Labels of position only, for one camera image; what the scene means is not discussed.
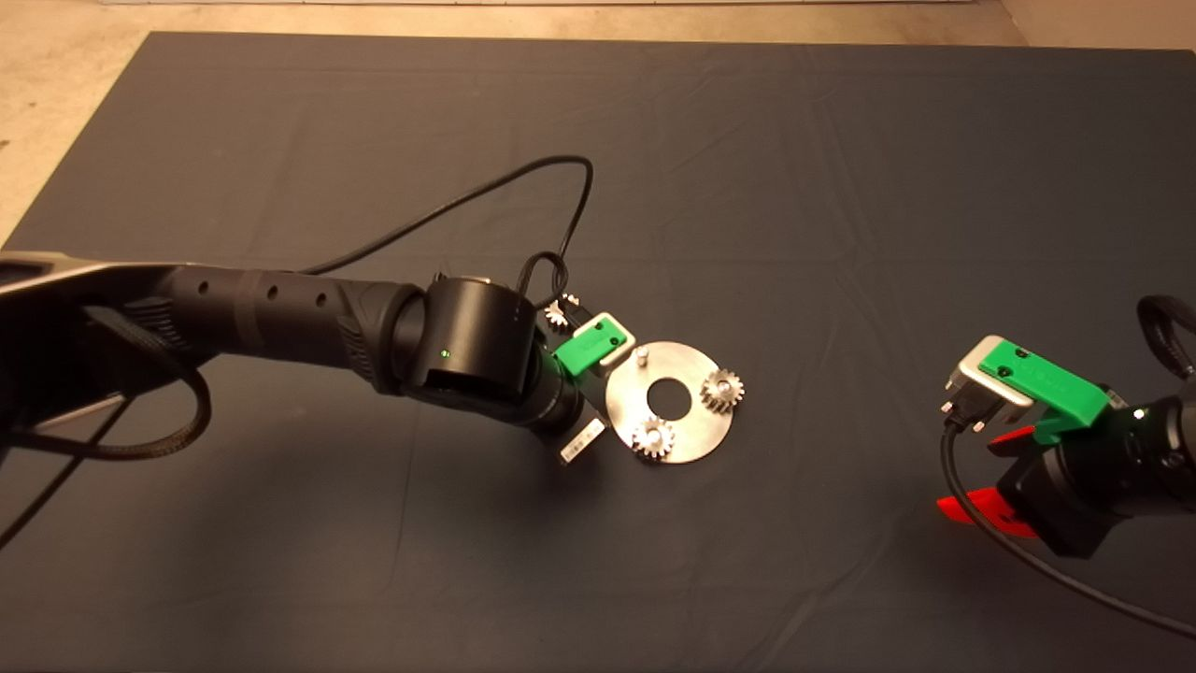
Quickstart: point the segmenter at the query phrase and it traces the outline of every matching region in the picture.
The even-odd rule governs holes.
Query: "gear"
[[[581,305],[581,300],[578,299],[575,294],[561,294],[561,299],[565,299],[574,306]],[[548,326],[557,334],[566,334],[569,330],[569,318],[565,317],[565,310],[561,308],[560,299],[553,301],[547,308],[544,308],[544,319],[548,320]]]
[[[744,383],[736,373],[720,369],[702,383],[702,404],[714,414],[730,414],[744,399]]]
[[[649,416],[631,434],[631,451],[645,460],[661,461],[672,452],[676,439],[667,421]]]

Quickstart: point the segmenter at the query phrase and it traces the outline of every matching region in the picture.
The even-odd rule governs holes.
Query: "black cylindrical joint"
[[[515,402],[529,379],[536,308],[526,296],[477,277],[428,286],[423,335],[405,373],[409,387],[488,402]]]
[[[1178,398],[1107,412],[1060,454],[1078,495],[1121,516],[1196,512],[1196,470]]]

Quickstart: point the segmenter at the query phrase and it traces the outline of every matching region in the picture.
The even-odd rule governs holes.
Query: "black cable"
[[[1196,366],[1179,343],[1173,324],[1196,334],[1196,311],[1166,294],[1151,294],[1137,301],[1137,323],[1154,357],[1180,380],[1196,377]]]
[[[112,410],[112,414],[108,415],[108,418],[104,420],[104,423],[102,423],[99,428],[97,428],[96,432],[91,434],[91,439],[87,440],[87,443],[89,445],[99,443],[99,441],[104,439],[104,435],[108,435],[109,430],[111,430],[112,427],[116,426],[116,422],[121,420],[121,416],[124,415],[126,410],[128,410],[129,405],[132,404],[133,404],[132,398],[121,400],[121,404],[117,405],[115,410]],[[50,502],[50,498],[53,498],[54,495],[59,492],[59,489],[62,488],[62,484],[66,484],[67,479],[69,479],[71,476],[74,475],[74,471],[78,470],[80,465],[83,465],[83,461],[84,459],[81,457],[72,457],[71,460],[67,461],[67,464],[62,467],[62,470],[60,470],[59,473],[54,476],[54,479],[51,479],[50,483],[47,484],[44,489],[42,489],[42,492],[38,494],[36,498],[33,498],[33,502],[29,503],[25,507],[24,512],[22,512],[20,515],[17,516],[17,519],[14,519],[12,524],[10,524],[8,527],[4,530],[4,533],[0,533],[0,551],[4,551],[4,549],[8,546],[8,543],[11,543],[13,538],[19,536],[20,532],[25,530],[25,526],[29,526],[29,522],[32,521],[33,518],[37,516],[39,512],[42,512],[42,508],[45,507],[45,503]]]
[[[167,457],[199,439],[212,420],[212,397],[208,392],[208,385],[199,371],[178,362],[157,335],[132,322],[120,311],[108,306],[84,306],[83,310],[90,318],[108,328],[118,338],[145,355],[147,360],[185,384],[195,394],[195,416],[175,433],[139,445],[100,445],[33,433],[0,432],[0,446],[96,460],[145,460]]]
[[[956,438],[962,430],[962,426],[951,422],[948,422],[946,428],[942,430],[942,440],[939,442],[942,475],[947,479],[947,488],[951,489],[951,495],[954,496],[959,506],[963,507],[965,513],[968,513],[968,518],[971,519],[972,522],[984,532],[984,534],[1003,547],[1005,551],[1017,557],[1018,561],[1037,570],[1048,580],[1062,585],[1081,596],[1096,601],[1110,610],[1115,610],[1125,617],[1171,631],[1177,636],[1196,641],[1196,626],[1157,612],[1152,612],[1145,607],[1123,601],[1117,596],[1091,587],[1027,552],[1001,533],[996,526],[994,526],[993,522],[989,521],[975,504],[972,504],[971,498],[968,497],[966,489],[964,489],[964,485],[959,482],[959,472],[956,470]]]
[[[554,154],[554,155],[550,155],[550,157],[543,157],[543,158],[536,159],[535,161],[531,161],[529,164],[524,164],[524,165],[517,167],[515,170],[513,170],[513,171],[511,171],[511,172],[508,172],[506,175],[499,176],[499,177],[496,177],[494,179],[490,179],[489,182],[484,182],[482,184],[478,184],[477,186],[470,189],[469,191],[465,191],[460,196],[457,196],[452,201],[448,201],[447,203],[444,203],[441,206],[438,206],[438,207],[433,208],[432,210],[429,210],[423,216],[421,216],[421,218],[419,218],[419,219],[416,219],[416,220],[414,220],[414,221],[411,221],[409,224],[405,224],[405,225],[403,225],[403,226],[401,226],[398,228],[395,228],[395,230],[385,233],[384,235],[380,235],[380,237],[378,237],[378,238],[376,238],[376,239],[366,243],[365,245],[361,245],[360,247],[358,247],[358,249],[355,249],[353,251],[346,252],[346,253],[343,253],[343,255],[341,255],[338,257],[335,257],[332,259],[329,259],[327,262],[322,262],[322,263],[318,263],[318,264],[315,264],[315,265],[310,265],[307,268],[301,269],[299,273],[307,273],[307,274],[312,274],[312,275],[322,275],[322,274],[325,274],[325,273],[328,273],[330,270],[336,270],[336,269],[338,269],[341,267],[348,265],[348,264],[350,264],[350,263],[353,263],[355,261],[359,261],[359,259],[361,259],[361,258],[364,258],[366,256],[370,256],[370,255],[377,252],[378,250],[385,247],[386,245],[390,245],[395,240],[398,240],[399,238],[402,238],[402,237],[404,237],[404,235],[407,235],[409,233],[413,233],[413,232],[417,231],[423,225],[426,225],[429,221],[437,219],[438,216],[447,213],[448,210],[451,210],[451,209],[453,209],[453,208],[456,208],[458,206],[465,204],[465,203],[472,201],[474,198],[477,198],[478,196],[483,196],[486,194],[489,194],[490,191],[494,191],[495,189],[498,189],[500,186],[509,184],[511,182],[514,182],[515,179],[519,179],[520,177],[527,175],[529,172],[539,170],[542,167],[555,166],[555,165],[563,165],[563,164],[580,165],[580,166],[585,167],[585,171],[586,171],[585,182],[581,185],[581,194],[578,196],[578,206],[573,210],[573,218],[569,220],[569,225],[565,230],[565,237],[561,239],[561,246],[557,250],[557,253],[561,257],[565,257],[565,252],[569,249],[569,241],[573,239],[573,232],[576,231],[578,222],[581,221],[581,214],[586,209],[586,202],[590,200],[590,189],[593,185],[593,178],[594,178],[594,165],[593,165],[593,163],[590,159],[587,159],[586,157],[582,157],[582,155],[579,155],[579,154]]]
[[[553,262],[553,267],[556,269],[553,273],[553,293],[547,299],[541,299],[536,304],[532,304],[536,310],[544,310],[556,300],[557,296],[565,294],[565,286],[569,282],[569,267],[565,264],[565,258],[556,252],[550,250],[544,250],[536,252],[535,255],[527,257],[524,262],[523,268],[519,270],[519,280],[515,282],[515,292],[526,295],[527,285],[531,283],[531,274],[536,270],[536,264],[541,259],[548,259]]]

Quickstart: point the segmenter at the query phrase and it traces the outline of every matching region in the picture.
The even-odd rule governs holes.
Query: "dark gray fabric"
[[[219,359],[193,448],[85,465],[0,556],[0,668],[1178,671],[1196,646],[945,521],[941,386],[984,334],[1130,400],[1196,300],[1180,51],[153,35],[7,244],[294,268],[539,154],[598,165],[572,289],[748,394],[709,459],[526,434]],[[513,279],[579,171],[346,274]],[[118,438],[189,414],[139,403]],[[1008,465],[960,445],[966,482]],[[14,453],[0,513],[60,459]],[[1196,522],[1060,565],[1196,619]],[[1035,545],[1038,551],[1043,549]]]

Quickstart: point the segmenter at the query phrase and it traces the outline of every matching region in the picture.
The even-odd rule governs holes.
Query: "white label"
[[[585,451],[585,448],[588,447],[598,438],[598,435],[602,435],[602,432],[605,429],[606,427],[603,424],[600,418],[596,418],[587,423],[586,427],[581,429],[581,433],[578,433],[576,438],[569,440],[569,443],[565,445],[565,448],[561,449],[561,460],[566,464],[573,463],[573,459],[578,458],[578,454]]]

